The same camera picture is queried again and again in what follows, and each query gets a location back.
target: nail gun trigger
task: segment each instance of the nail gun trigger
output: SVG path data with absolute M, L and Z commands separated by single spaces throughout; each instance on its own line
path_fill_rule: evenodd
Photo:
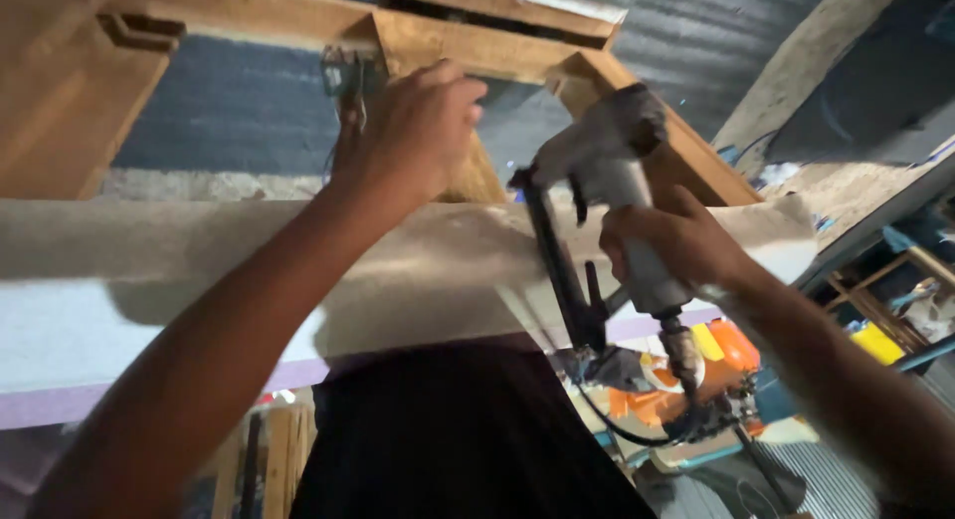
M 576 175 L 569 174 L 567 182 L 570 183 L 570 193 L 574 200 L 574 208 L 577 210 L 577 227 L 581 227 L 587 221 L 587 200 L 583 197 L 583 189 Z

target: wooden frame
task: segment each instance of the wooden frame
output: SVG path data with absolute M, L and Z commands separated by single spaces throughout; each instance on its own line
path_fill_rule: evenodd
M 51 41 L 48 24 L 19 32 L 30 39 L 20 40 L 18 47 L 48 46 L 42 56 L 33 50 L 30 58 L 15 58 L 15 65 L 0 75 L 4 78 L 0 84 L 4 99 L 0 105 L 0 198 L 76 200 L 95 195 L 113 155 L 168 65 L 167 53 L 112 46 L 95 22 L 96 12 L 179 22 L 192 32 L 273 45 L 376 49 L 392 76 L 411 73 L 439 58 L 452 58 L 476 75 L 547 84 L 575 117 L 600 96 L 637 81 L 604 50 L 351 0 L 102 1 L 106 3 L 98 9 L 99 0 L 88 2 L 81 10 L 89 17 L 82 21 L 76 20 L 78 8 L 71 3 L 66 7 L 72 22 L 56 16 L 56 24 L 76 25 L 71 36 L 59 31 Z M 510 19 L 553 22 L 551 16 L 540 18 L 537 5 L 527 14 L 513 6 L 507 10 Z M 608 41 L 612 36 L 612 31 L 600 33 L 606 33 Z M 125 88 L 117 90 L 116 84 Z M 90 112 L 98 117 L 83 116 Z M 669 109 L 668 116 L 671 151 L 665 155 L 666 162 L 648 159 L 651 184 L 681 183 L 707 206 L 761 202 L 756 191 L 686 122 Z M 449 192 L 459 202 L 503 201 L 503 190 L 477 136 L 467 168 Z

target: yellow object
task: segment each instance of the yellow object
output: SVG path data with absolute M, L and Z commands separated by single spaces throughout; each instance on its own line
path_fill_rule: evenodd
M 896 360 L 899 360 L 904 354 L 901 348 L 872 322 L 869 322 L 864 329 L 849 337 L 852 338 L 852 341 L 856 342 L 859 347 L 865 349 L 868 354 L 875 356 L 876 360 L 884 366 L 888 366 Z
M 704 358 L 712 360 L 713 362 L 723 360 L 725 356 L 723 350 L 720 349 L 719 344 L 716 343 L 716 338 L 713 337 L 713 333 L 710 332 L 710 328 L 707 327 L 706 323 L 693 325 L 689 330 L 693 332 L 693 341 L 696 342 L 696 348 L 700 350 L 700 354 L 702 354 Z

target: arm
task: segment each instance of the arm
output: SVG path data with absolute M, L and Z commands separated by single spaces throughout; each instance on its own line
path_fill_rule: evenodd
M 450 62 L 389 86 L 348 170 L 137 357 L 54 466 L 30 517 L 127 517 L 174 499 L 261 393 L 304 318 L 448 185 L 485 91 Z
M 883 367 L 825 312 L 754 262 L 710 212 L 677 188 L 668 211 L 622 209 L 604 220 L 604 250 L 626 268 L 619 241 L 648 241 L 692 289 L 718 303 L 768 355 L 821 428 L 862 461 L 895 497 L 955 506 L 955 423 L 909 379 Z

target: dark shirt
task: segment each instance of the dark shirt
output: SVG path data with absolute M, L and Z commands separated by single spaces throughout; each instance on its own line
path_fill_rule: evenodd
M 421 349 L 319 394 L 292 518 L 655 517 L 541 353 Z

